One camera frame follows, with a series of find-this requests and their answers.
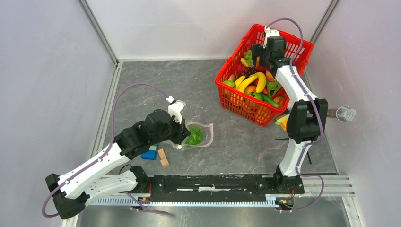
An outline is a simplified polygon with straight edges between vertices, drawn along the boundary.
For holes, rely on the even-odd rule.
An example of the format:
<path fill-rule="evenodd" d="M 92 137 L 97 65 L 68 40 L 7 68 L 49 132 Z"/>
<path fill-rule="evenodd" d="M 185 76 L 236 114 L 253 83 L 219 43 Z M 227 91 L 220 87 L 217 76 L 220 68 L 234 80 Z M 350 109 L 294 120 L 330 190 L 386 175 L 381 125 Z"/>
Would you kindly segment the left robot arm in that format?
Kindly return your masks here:
<path fill-rule="evenodd" d="M 57 210 L 52 217 L 69 219 L 79 214 L 91 202 L 121 191 L 144 192 L 148 179 L 136 167 L 110 179 L 101 179 L 114 168 L 147 152 L 151 146 L 170 141 L 181 144 L 190 135 L 181 111 L 173 106 L 168 111 L 156 109 L 143 121 L 135 123 L 112 138 L 111 144 L 79 167 L 62 175 L 50 174 L 45 178 Z"/>

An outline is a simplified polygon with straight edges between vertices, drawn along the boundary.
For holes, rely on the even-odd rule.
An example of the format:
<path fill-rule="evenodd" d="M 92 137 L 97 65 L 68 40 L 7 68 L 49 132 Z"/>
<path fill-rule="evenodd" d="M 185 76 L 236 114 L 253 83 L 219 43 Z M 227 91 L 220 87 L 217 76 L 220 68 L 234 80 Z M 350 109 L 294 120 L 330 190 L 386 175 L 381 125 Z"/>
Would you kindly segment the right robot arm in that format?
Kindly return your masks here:
<path fill-rule="evenodd" d="M 273 175 L 273 188 L 279 193 L 301 184 L 300 167 L 309 148 L 322 140 L 328 102 L 314 95 L 301 80 L 293 57 L 285 57 L 286 42 L 282 36 L 266 37 L 263 44 L 253 45 L 253 60 L 260 60 L 275 80 L 281 84 L 293 104 L 288 122 L 289 144 L 283 160 Z"/>

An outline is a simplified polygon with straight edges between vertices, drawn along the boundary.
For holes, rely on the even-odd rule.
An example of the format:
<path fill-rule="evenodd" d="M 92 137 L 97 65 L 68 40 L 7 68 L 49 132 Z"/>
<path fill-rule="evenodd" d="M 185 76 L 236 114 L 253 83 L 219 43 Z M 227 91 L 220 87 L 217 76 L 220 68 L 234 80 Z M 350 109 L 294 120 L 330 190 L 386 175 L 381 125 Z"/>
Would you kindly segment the clear zip top bag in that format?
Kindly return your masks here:
<path fill-rule="evenodd" d="M 188 128 L 189 125 L 194 125 L 200 128 L 201 132 L 203 133 L 203 140 L 199 145 L 186 145 L 185 141 L 187 138 L 183 141 L 181 145 L 176 145 L 173 142 L 170 142 L 169 140 L 166 142 L 168 145 L 170 145 L 173 149 L 178 150 L 178 151 L 186 151 L 194 148 L 205 148 L 211 145 L 214 139 L 214 130 L 213 130 L 213 124 L 202 124 L 199 122 L 189 122 L 185 124 L 186 127 Z"/>

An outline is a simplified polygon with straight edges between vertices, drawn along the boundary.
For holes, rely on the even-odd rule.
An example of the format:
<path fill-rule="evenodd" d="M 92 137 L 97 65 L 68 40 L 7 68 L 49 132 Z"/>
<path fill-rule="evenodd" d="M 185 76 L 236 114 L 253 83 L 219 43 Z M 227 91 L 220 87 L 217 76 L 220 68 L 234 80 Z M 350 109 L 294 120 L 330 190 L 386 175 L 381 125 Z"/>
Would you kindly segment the green toy lettuce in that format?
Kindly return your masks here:
<path fill-rule="evenodd" d="M 190 136 L 185 141 L 186 145 L 199 145 L 203 140 L 203 133 L 200 128 L 194 125 L 189 125 Z"/>

